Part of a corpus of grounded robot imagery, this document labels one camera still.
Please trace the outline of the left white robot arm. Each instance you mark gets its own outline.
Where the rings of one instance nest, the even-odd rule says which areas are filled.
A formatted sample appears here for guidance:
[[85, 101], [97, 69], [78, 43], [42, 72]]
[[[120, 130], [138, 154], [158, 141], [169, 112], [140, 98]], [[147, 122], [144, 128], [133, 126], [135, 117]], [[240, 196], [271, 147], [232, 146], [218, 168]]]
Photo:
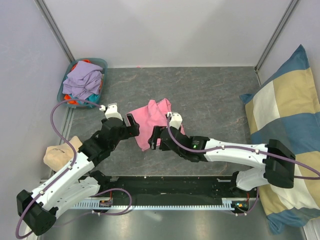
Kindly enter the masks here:
[[17, 239], [29, 236], [29, 233], [19, 234], [21, 223], [30, 228], [31, 234], [43, 235], [75, 204], [96, 194], [104, 197], [109, 193], [110, 185], [99, 171], [92, 173], [82, 184], [75, 182], [108, 158], [120, 141], [139, 135], [140, 125], [133, 115], [128, 113], [126, 117], [129, 125], [118, 112], [106, 114], [101, 121], [101, 130], [84, 141], [79, 150], [74, 150], [73, 157], [62, 169], [32, 191], [22, 190], [17, 194]]

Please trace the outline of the pink t shirt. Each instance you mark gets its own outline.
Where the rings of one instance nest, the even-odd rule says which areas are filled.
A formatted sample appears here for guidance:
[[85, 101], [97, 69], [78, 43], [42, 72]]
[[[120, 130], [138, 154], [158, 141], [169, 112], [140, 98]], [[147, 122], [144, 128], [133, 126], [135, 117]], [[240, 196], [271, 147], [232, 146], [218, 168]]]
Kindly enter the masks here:
[[139, 135], [135, 137], [136, 143], [142, 151], [150, 148], [148, 140], [151, 138], [154, 126], [167, 127], [167, 113], [177, 115], [172, 111], [172, 104], [167, 98], [156, 102], [150, 100], [146, 106], [128, 112], [135, 122], [139, 124]]

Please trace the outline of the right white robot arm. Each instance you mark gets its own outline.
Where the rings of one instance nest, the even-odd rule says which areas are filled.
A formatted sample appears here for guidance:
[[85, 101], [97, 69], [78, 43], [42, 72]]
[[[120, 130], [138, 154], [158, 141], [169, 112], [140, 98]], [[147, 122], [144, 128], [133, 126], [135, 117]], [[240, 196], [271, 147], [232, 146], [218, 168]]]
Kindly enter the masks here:
[[294, 186], [295, 155], [279, 140], [267, 144], [236, 144], [205, 136], [187, 136], [174, 127], [155, 126], [148, 140], [152, 150], [173, 151], [194, 163], [227, 162], [249, 166], [232, 175], [229, 191], [235, 197], [271, 184], [278, 188]]

